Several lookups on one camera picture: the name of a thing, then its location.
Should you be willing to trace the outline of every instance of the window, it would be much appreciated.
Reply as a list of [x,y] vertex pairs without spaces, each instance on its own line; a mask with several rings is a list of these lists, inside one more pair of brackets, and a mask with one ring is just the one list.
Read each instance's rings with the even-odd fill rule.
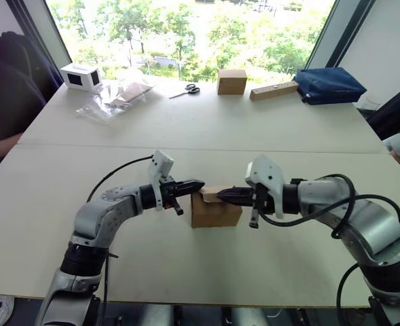
[[74,62],[105,79],[136,67],[191,82],[245,69],[287,82],[305,67],[333,0],[46,0]]

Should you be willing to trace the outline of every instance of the scissors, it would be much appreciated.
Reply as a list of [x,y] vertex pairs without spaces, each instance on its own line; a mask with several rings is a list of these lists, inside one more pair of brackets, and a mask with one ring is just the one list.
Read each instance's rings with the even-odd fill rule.
[[200,88],[195,86],[195,84],[188,84],[188,85],[186,85],[185,89],[187,90],[187,92],[180,93],[179,95],[172,96],[170,98],[179,97],[184,94],[197,94],[200,92]]

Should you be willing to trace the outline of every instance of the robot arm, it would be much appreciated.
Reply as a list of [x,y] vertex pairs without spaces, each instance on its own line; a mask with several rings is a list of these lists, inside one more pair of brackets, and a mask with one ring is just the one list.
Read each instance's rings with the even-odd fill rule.
[[[266,214],[298,214],[309,219],[328,206],[316,220],[336,229],[348,209],[350,189],[338,177],[315,181],[292,180],[285,184],[283,172],[273,161],[259,156],[249,164],[245,181],[251,188],[225,189],[218,197],[240,206],[252,206],[250,226],[258,228],[259,215],[279,226],[292,222],[272,221]],[[372,297],[369,303],[381,326],[400,323],[400,223],[396,216],[366,199],[356,200],[352,214],[340,228],[338,237],[355,258]]]
[[95,324],[100,300],[93,293],[121,224],[150,208],[174,208],[181,215],[177,197],[204,185],[197,180],[175,182],[169,175],[172,163],[171,158],[157,151],[149,167],[149,185],[110,189],[79,209],[67,251],[41,305],[36,326]]

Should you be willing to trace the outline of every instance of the table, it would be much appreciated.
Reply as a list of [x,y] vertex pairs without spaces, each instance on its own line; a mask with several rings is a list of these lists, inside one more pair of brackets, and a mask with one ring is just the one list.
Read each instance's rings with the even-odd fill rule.
[[[165,149],[176,180],[244,185],[260,152]],[[64,145],[15,146],[0,165],[0,293],[43,297],[59,267],[76,210],[100,178],[150,149]],[[344,173],[360,194],[388,196],[400,206],[400,167],[385,154],[268,152],[291,177]],[[147,182],[147,163],[130,166],[100,189]],[[191,229],[185,214],[148,210],[125,222],[111,251],[109,300],[248,306],[335,306],[344,271],[354,263],[330,229],[310,221],[293,228]],[[367,306],[369,291],[354,272],[344,306]]]
[[214,83],[174,99],[185,82],[161,84],[110,125],[78,117],[90,95],[61,86],[20,143],[243,151],[386,153],[350,103],[310,106],[296,93],[252,102],[221,95]]

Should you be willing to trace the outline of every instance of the white box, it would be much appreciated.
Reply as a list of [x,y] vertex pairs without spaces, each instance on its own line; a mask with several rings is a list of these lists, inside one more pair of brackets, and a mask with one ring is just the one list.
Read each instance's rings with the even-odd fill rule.
[[88,67],[73,62],[61,68],[60,72],[69,88],[93,91],[102,84],[100,71],[97,67]]

